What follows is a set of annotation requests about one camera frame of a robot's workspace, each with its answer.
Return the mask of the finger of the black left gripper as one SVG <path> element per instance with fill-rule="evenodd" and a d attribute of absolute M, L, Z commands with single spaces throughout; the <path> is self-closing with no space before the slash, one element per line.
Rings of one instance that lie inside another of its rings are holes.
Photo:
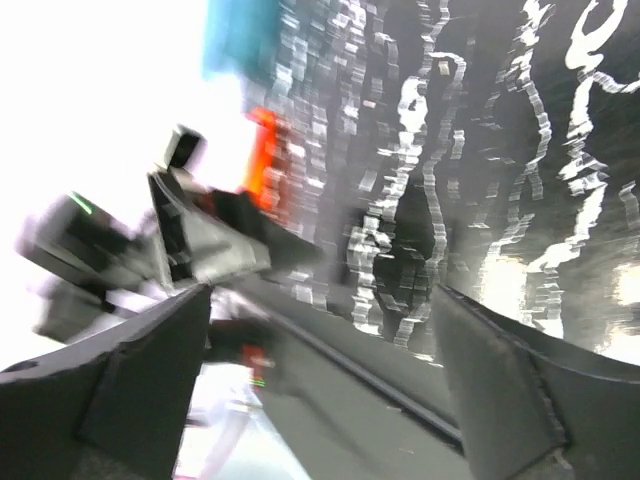
<path fill-rule="evenodd" d="M 320 262 L 320 248 L 279 225 L 254 204 L 247 192 L 212 190 L 209 205 L 230 227 L 267 247 L 272 270 L 294 270 Z"/>

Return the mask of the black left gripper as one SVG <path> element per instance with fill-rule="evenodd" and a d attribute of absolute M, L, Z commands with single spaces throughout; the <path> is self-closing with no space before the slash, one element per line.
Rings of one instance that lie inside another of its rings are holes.
<path fill-rule="evenodd" d="M 154 211 L 134 230 L 86 197 L 69 192 L 25 222 L 19 253 L 88 291 L 138 292 L 217 284 L 271 266 L 268 248 L 191 202 L 167 171 L 148 175 Z"/>

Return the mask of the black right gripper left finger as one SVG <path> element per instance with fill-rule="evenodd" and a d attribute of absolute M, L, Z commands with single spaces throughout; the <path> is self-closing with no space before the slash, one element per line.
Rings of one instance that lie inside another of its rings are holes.
<path fill-rule="evenodd" d="M 210 296 L 193 287 L 2 371 L 2 478 L 171 478 Z"/>

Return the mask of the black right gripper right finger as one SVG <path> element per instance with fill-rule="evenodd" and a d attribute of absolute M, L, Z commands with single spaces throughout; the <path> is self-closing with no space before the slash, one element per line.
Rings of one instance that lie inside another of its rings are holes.
<path fill-rule="evenodd" d="M 477 479 L 636 479 L 639 368 L 432 294 L 441 362 Z"/>

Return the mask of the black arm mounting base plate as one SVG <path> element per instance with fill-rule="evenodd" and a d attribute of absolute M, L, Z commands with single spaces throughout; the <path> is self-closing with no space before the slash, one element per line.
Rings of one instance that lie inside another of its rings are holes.
<path fill-rule="evenodd" d="M 437 369 L 258 279 L 213 295 L 266 416 L 313 479 L 469 479 Z"/>

